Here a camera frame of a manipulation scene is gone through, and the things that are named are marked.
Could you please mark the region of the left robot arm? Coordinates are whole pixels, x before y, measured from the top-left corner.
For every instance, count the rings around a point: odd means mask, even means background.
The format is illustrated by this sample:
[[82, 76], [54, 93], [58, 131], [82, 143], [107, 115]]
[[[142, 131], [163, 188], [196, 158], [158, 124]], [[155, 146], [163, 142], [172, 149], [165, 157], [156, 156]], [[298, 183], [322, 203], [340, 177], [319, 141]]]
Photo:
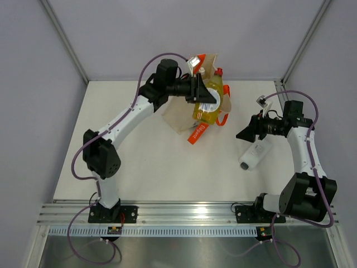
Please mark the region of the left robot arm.
[[139, 83], [130, 106], [99, 131], [87, 130], [83, 136], [83, 160], [97, 183], [100, 215], [107, 222], [115, 222], [120, 215], [120, 203], [113, 176], [120, 168], [117, 150], [124, 139], [147, 117], [164, 105], [170, 96], [183, 97], [195, 104], [193, 118], [208, 123], [209, 114], [216, 119], [220, 110], [221, 83], [216, 86], [204, 83], [199, 72], [202, 59], [194, 56], [187, 60], [188, 73], [177, 76], [178, 63], [162, 59], [147, 81]]

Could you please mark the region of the yellow dish soap bottle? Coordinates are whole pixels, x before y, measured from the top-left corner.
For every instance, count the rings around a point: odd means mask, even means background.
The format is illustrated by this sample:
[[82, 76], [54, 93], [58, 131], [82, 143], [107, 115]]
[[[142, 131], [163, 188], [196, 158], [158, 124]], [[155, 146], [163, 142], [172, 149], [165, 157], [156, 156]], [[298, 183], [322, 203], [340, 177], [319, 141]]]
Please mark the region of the yellow dish soap bottle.
[[192, 117], [196, 121], [213, 125], [218, 118], [223, 103], [223, 69], [217, 68], [213, 75], [204, 83], [208, 97], [195, 104]]

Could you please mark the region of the white lotion bottle black cap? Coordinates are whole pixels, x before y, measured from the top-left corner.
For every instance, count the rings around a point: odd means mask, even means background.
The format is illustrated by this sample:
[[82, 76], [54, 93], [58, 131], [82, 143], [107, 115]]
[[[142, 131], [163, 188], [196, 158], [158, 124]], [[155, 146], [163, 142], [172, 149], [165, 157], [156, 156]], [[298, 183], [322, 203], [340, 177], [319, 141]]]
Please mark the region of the white lotion bottle black cap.
[[255, 169], [267, 153], [269, 153], [272, 146], [272, 143], [266, 138], [263, 140], [256, 140], [239, 158], [240, 167], [243, 170], [249, 171]]

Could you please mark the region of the small amber soap bottle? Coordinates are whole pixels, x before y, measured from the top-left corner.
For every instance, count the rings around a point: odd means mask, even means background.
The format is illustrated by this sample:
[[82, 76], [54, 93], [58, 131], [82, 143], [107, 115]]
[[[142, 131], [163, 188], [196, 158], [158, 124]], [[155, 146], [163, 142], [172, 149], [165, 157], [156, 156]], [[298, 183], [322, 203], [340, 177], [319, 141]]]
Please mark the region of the small amber soap bottle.
[[201, 68], [199, 69], [199, 73], [200, 73], [202, 79], [205, 80], [205, 79], [206, 79], [206, 71], [205, 71], [205, 68], [201, 67]]

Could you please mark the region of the canvas bag orange handles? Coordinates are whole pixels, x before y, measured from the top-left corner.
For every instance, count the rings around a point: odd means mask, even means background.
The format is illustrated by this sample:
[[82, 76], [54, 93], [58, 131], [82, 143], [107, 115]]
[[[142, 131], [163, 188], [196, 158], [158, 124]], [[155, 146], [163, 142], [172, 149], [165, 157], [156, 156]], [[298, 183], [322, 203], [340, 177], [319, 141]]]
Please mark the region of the canvas bag orange handles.
[[231, 111], [230, 88], [223, 84], [223, 70], [214, 66], [217, 54], [199, 54], [194, 74], [201, 74], [203, 82], [216, 98], [216, 104], [190, 104], [183, 97], [173, 97], [162, 114], [164, 121], [178, 134], [194, 129], [187, 139], [195, 144], [211, 126], [224, 126]]

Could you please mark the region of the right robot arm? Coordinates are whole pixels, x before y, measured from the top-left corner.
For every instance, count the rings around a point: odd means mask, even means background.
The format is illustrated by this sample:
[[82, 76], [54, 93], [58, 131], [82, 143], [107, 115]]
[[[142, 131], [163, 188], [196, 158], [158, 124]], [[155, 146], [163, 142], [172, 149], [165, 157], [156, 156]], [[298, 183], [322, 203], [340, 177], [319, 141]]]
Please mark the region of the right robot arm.
[[249, 125], [236, 138], [250, 142], [239, 159], [240, 167], [253, 170], [270, 151], [267, 135], [283, 136], [292, 152], [294, 174], [281, 194], [260, 194], [252, 206], [253, 217], [264, 222], [279, 213], [302, 221], [321, 222], [336, 194], [337, 183], [328, 179], [319, 162], [315, 147], [313, 120], [303, 115], [303, 103], [290, 100], [283, 115], [271, 118], [272, 103], [265, 97], [257, 100], [262, 110], [251, 117]]

